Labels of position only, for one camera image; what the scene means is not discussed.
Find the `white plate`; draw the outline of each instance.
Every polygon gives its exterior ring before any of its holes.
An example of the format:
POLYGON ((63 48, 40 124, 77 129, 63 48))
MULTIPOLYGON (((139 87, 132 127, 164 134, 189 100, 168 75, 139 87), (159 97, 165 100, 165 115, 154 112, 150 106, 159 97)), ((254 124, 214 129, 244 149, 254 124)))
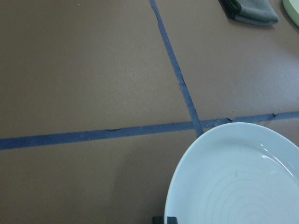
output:
POLYGON ((211 129, 185 152, 164 214, 178 224, 299 223, 299 148, 259 125, 211 129))

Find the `blue tape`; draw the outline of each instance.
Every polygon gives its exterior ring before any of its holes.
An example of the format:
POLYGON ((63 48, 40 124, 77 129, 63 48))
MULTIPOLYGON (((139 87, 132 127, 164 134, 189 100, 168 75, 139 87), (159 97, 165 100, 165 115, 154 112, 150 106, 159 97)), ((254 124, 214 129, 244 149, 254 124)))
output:
MULTIPOLYGON (((201 125, 204 128, 211 128, 232 122, 247 122, 258 123, 260 121, 281 120, 299 118, 299 112, 287 112, 279 114, 263 114, 256 116, 238 117, 234 120, 228 118, 203 120, 201 125)), ((87 132, 74 132, 74 133, 60 133, 60 134, 47 134, 38 136, 28 136, 19 138, 0 139, 0 150, 23 148, 23 147, 35 147, 45 145, 64 144, 71 142, 81 142, 89 140, 101 140, 121 138, 145 134, 176 132, 184 130, 194 129, 192 122, 171 123, 163 125, 150 125, 150 126, 138 126, 127 127, 115 130, 97 130, 87 132)))
POLYGON ((136 135, 175 132, 182 130, 194 129, 192 122, 171 123, 163 125, 150 125, 127 127, 115 130, 97 130, 86 132, 73 132, 73 133, 60 133, 60 134, 47 134, 38 136, 28 136, 19 138, 0 139, 0 150, 22 148, 22 147, 35 147, 54 144, 63 144, 71 142, 81 142, 89 140, 101 140, 111 138, 121 138, 136 135))
POLYGON ((160 30, 160 33, 161 33, 164 45, 166 47, 169 59, 171 61, 173 70, 174 70, 174 72, 175 72, 175 74, 177 76, 177 79, 178 79, 178 82, 179 82, 179 86, 180 86, 181 91, 183 93, 185 102, 187 104, 187 107, 188 107, 188 110, 189 110, 189 113, 190 113, 190 116, 191 116, 191 119, 192 119, 192 123, 194 125, 194 129, 196 131, 196 134, 198 136, 200 136, 201 134, 203 134, 203 129, 202 129, 202 126, 200 124, 199 117, 197 115, 197 112, 196 112, 196 109, 194 107, 194 104, 192 102, 192 98, 190 96, 190 93, 189 93, 188 88, 186 86, 186 83, 184 81, 183 74, 182 74, 182 71, 181 71, 181 69, 179 67, 177 58, 176 58, 176 56, 175 56, 175 54, 173 52, 170 40, 169 40, 168 35, 166 33, 166 30, 165 30, 162 18, 160 16, 157 4, 156 4, 155 0, 149 0, 149 1, 150 1, 150 5, 151 5, 152 9, 154 10, 154 12, 156 14, 156 17, 157 17, 157 20, 158 20, 158 27, 159 27, 159 30, 160 30))

